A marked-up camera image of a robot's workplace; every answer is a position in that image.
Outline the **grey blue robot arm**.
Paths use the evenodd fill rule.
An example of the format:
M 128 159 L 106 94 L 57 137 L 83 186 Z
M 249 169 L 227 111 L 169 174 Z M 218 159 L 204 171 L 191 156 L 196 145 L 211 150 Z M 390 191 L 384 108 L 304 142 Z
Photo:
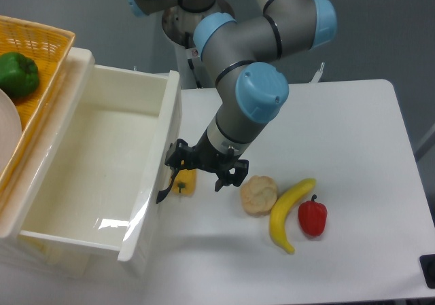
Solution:
M 279 113 L 288 82 L 273 61 L 334 39 L 329 0 L 257 0 L 261 16 L 237 22 L 223 0 L 128 0 L 137 15 L 166 12 L 168 38 L 193 47 L 222 105 L 196 145 L 178 139 L 164 163 L 177 175 L 199 169 L 217 176 L 215 188 L 240 186 L 249 163 L 243 152 Z

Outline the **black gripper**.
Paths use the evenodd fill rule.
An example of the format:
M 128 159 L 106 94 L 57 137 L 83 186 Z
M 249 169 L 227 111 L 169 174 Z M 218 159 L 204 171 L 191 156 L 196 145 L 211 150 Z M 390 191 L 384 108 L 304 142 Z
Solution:
M 214 190 L 233 185 L 239 187 L 249 171 L 249 161 L 239 160 L 236 149 L 230 145 L 224 152 L 218 151 L 208 138 L 200 138 L 192 148 L 183 139 L 177 139 L 167 151 L 164 164 L 174 173 L 197 168 L 215 173 Z

